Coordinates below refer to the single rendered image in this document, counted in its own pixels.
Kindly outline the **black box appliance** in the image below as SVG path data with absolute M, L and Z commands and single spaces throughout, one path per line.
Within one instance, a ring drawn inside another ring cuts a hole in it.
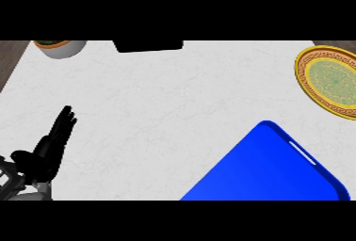
M 183 46 L 183 41 L 182 40 L 154 40 L 154 41 L 116 40 L 114 45 L 120 53 L 139 53 L 139 52 L 179 50 Z

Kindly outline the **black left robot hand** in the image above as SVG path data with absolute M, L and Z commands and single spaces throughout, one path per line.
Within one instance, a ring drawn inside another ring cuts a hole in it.
M 67 105 L 59 112 L 49 134 L 40 139 L 34 151 L 18 150 L 11 158 L 17 171 L 25 175 L 25 185 L 51 183 L 59 172 L 64 150 L 77 123 L 73 108 Z

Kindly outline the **blue tray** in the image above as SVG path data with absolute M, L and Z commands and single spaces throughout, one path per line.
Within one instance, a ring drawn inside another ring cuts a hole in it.
M 347 201 L 340 180 L 263 120 L 182 197 L 186 201 Z

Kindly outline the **grey plant pot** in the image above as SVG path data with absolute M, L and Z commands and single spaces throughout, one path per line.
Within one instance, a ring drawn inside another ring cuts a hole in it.
M 36 40 L 34 44 L 48 57 L 53 59 L 64 59 L 74 56 L 83 50 L 86 40 L 64 40 L 52 44 L 42 44 Z

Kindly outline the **yellow patterned plate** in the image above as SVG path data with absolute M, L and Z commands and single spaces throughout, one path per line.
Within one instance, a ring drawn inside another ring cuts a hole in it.
M 296 77 L 313 102 L 356 121 L 356 54 L 330 45 L 308 47 L 297 55 Z

